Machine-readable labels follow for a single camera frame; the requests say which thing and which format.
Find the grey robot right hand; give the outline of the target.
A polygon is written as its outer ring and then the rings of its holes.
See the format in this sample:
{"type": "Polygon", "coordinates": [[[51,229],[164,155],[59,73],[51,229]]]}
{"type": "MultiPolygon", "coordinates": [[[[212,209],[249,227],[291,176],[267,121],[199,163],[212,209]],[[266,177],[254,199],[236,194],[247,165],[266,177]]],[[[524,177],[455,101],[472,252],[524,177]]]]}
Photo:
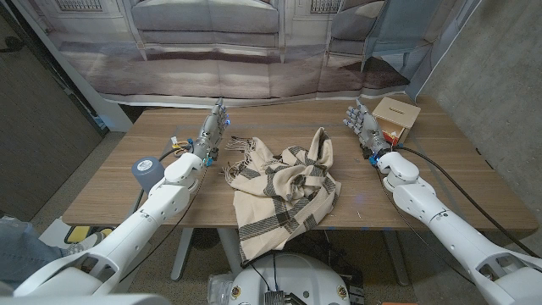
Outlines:
{"type": "Polygon", "coordinates": [[[391,145],[385,140],[379,123],[367,106],[360,98],[356,99],[356,103],[356,107],[350,106],[346,110],[347,118],[343,123],[358,137],[363,157],[375,166],[383,155],[391,151],[391,145]]]}

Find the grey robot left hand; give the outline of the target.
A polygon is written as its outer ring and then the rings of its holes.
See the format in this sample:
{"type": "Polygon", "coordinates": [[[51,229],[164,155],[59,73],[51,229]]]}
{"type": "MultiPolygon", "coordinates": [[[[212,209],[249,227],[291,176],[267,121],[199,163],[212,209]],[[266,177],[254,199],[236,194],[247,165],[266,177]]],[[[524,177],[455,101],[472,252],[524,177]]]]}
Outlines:
{"type": "Polygon", "coordinates": [[[205,164],[210,166],[218,159],[218,147],[225,129],[230,125],[227,109],[220,97],[206,117],[197,139],[193,142],[192,153],[197,155],[205,164]]]}

